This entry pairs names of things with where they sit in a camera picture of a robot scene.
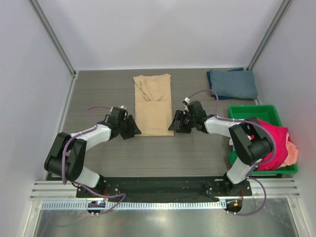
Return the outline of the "beige t shirt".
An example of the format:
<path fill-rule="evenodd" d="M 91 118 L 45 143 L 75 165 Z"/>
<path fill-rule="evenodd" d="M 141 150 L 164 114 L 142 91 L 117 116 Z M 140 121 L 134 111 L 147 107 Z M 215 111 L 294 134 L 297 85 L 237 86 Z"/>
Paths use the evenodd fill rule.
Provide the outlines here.
<path fill-rule="evenodd" d="M 135 121 L 141 136 L 173 136 L 171 75 L 136 76 Z"/>

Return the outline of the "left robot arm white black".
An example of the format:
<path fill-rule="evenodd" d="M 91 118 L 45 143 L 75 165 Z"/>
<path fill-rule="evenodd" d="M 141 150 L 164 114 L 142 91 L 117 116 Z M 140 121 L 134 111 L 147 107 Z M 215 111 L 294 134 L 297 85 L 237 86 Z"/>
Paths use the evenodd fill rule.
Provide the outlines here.
<path fill-rule="evenodd" d="M 117 136 L 126 140 L 140 134 L 142 132 L 133 116 L 123 106 L 113 107 L 92 128 L 71 134 L 58 133 L 44 162 L 44 169 L 60 176 L 63 184 L 70 181 L 93 197 L 101 197 L 106 190 L 104 177 L 84 166 L 86 151 Z"/>

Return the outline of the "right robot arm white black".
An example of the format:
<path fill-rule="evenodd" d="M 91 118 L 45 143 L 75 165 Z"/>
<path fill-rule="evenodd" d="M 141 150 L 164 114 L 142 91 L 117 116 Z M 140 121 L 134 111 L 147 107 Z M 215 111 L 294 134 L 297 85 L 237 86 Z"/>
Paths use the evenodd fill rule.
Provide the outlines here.
<path fill-rule="evenodd" d="M 186 109 L 177 110 L 168 128 L 177 133 L 191 133 L 195 128 L 206 134 L 229 137 L 235 147 L 237 159 L 223 175 L 223 191 L 232 196 L 241 190 L 252 171 L 268 155 L 274 158 L 277 151 L 272 134 L 257 118 L 230 119 L 207 115 L 199 101 L 185 102 Z"/>

